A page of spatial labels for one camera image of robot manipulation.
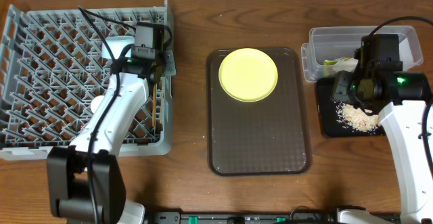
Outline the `light blue bowl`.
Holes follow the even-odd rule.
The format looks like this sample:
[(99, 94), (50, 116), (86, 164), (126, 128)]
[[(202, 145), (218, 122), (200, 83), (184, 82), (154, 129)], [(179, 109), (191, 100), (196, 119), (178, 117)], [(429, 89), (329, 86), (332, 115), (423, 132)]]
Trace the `light blue bowl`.
[[(121, 51), (123, 48), (129, 44), (135, 44), (135, 37), (133, 36), (115, 36), (115, 37), (108, 37), (106, 38), (106, 43), (108, 44), (108, 47), (111, 49), (111, 52), (114, 55), (114, 58), (119, 58)], [(125, 55), (127, 57), (131, 56), (131, 48), (128, 50), (127, 54)], [(103, 44), (102, 45), (102, 52), (101, 57), (107, 60), (111, 60), (111, 56), (108, 52), (108, 48)]]

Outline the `wooden chopstick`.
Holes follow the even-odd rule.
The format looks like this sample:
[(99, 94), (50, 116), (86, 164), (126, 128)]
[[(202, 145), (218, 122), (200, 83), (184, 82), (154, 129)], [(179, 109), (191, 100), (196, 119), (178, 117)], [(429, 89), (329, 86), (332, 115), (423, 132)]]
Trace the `wooden chopstick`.
[(152, 127), (156, 126), (156, 92), (157, 92), (157, 85), (154, 85), (153, 92), (152, 92)]
[(161, 93), (160, 93), (160, 124), (162, 125), (162, 123), (164, 122), (164, 90), (161, 89)]

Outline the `green orange snack wrapper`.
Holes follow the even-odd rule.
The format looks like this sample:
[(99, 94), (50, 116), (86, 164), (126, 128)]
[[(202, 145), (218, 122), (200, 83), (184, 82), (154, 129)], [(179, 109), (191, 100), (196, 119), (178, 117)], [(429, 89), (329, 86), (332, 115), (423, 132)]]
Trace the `green orange snack wrapper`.
[(336, 73), (335, 71), (332, 70), (332, 65), (334, 65), (336, 63), (336, 59), (324, 60), (324, 62), (323, 62), (323, 65), (324, 65), (323, 75), (324, 76), (330, 76), (330, 75), (333, 75)]

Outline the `pale green plastic cup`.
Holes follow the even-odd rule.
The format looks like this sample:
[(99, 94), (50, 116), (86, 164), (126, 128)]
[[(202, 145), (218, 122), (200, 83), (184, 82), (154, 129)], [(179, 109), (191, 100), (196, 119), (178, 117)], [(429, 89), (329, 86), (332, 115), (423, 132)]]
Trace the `pale green plastic cup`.
[(92, 99), (91, 104), (90, 104), (90, 109), (92, 111), (92, 113), (95, 113), (99, 107), (99, 105), (101, 104), (101, 102), (103, 101), (104, 96), (103, 95), (98, 95), (95, 98)]

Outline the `yellow round plate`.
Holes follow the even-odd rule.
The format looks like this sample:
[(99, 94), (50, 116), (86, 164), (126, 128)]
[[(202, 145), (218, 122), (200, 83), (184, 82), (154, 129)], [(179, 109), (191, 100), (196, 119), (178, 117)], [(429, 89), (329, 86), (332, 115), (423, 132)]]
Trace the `yellow round plate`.
[(230, 52), (218, 71), (223, 91), (241, 102), (257, 102), (277, 86), (276, 63), (259, 49), (242, 48)]

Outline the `white tissue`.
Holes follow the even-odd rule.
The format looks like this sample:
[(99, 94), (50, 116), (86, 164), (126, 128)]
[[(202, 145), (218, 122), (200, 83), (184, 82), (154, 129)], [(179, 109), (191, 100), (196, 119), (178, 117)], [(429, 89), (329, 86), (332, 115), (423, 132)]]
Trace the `white tissue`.
[(347, 71), (352, 72), (358, 64), (358, 59), (343, 57), (336, 59), (336, 63), (332, 65), (332, 70), (335, 72)]

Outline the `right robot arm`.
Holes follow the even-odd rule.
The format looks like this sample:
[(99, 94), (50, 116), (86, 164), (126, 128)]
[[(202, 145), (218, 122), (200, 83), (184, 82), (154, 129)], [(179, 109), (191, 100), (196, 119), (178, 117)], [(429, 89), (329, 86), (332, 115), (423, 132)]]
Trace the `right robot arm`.
[(405, 72), (395, 34), (367, 35), (352, 72), (336, 75), (332, 99), (377, 115), (390, 144), (401, 223), (432, 222), (432, 90), (425, 74)]

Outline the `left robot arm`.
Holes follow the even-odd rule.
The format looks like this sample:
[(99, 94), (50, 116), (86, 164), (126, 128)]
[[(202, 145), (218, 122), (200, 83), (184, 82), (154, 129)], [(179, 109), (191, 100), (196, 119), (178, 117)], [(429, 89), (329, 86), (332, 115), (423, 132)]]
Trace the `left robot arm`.
[(166, 68), (170, 28), (138, 22), (135, 36), (103, 39), (112, 61), (109, 87), (67, 148), (47, 157), (51, 213), (69, 223), (142, 223), (145, 208), (127, 200), (118, 155), (129, 127)]

